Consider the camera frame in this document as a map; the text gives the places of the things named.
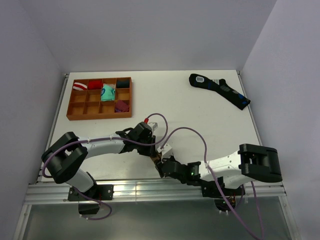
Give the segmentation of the brown striped sock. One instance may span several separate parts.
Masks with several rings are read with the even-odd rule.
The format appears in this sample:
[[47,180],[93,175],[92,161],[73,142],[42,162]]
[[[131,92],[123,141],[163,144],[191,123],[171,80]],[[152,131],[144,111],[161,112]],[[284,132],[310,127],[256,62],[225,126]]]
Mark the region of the brown striped sock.
[[150,159],[154,163],[155,166],[162,163],[162,154],[161,153],[155,153],[155,155],[150,156]]

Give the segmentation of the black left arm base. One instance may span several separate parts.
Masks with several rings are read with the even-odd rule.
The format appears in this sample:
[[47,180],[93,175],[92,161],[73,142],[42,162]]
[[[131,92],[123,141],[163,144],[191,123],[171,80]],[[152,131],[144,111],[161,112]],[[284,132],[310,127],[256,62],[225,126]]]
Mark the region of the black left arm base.
[[[112,207],[104,201],[113,199],[114,186],[112,184],[94,184],[89,190],[81,192],[72,186],[68,192],[69,202],[78,202],[78,213],[89,220],[107,218],[112,213]],[[108,210],[106,216],[97,216],[102,210]]]

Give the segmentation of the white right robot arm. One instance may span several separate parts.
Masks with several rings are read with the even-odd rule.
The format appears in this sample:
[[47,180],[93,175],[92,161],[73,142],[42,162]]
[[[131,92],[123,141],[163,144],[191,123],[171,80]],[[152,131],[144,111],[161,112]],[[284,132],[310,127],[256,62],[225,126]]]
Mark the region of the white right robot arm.
[[[241,144],[239,150],[225,157],[187,164],[178,162],[170,145],[157,149],[153,161],[160,177],[169,177],[189,186],[213,189],[222,195],[238,190],[250,181],[279,183],[283,180],[278,151],[275,148]],[[213,170],[218,182],[215,184]]]

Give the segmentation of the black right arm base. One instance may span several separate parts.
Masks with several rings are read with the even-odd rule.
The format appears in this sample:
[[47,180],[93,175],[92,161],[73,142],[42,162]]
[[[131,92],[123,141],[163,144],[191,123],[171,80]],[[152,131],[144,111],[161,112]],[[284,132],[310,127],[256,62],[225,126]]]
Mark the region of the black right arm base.
[[215,207],[219,211],[221,211],[223,213],[231,212],[231,209],[228,206],[227,202],[229,202],[229,204],[234,209],[236,209],[237,206],[243,200],[243,197],[245,194],[245,187],[244,187],[244,185],[241,185],[236,189],[230,189],[230,188],[225,187],[223,177],[219,177],[217,180],[218,180],[218,183],[219,183],[221,190],[223,191],[227,201],[223,199],[221,193],[219,192],[219,190],[216,186],[216,182],[214,180],[213,181],[205,181],[205,180],[200,181],[202,196],[205,198],[213,198]]

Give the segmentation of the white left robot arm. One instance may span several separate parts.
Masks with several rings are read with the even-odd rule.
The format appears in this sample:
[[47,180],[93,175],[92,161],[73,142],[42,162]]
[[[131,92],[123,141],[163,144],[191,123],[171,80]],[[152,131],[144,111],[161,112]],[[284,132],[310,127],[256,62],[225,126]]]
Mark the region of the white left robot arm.
[[117,131],[107,137],[80,139],[70,131],[62,135],[48,150],[41,160],[56,184],[67,183],[86,200],[97,199],[103,195],[94,178],[81,170],[84,160],[105,155],[123,154],[134,150],[138,154],[154,157],[156,122],[140,122],[134,128]]

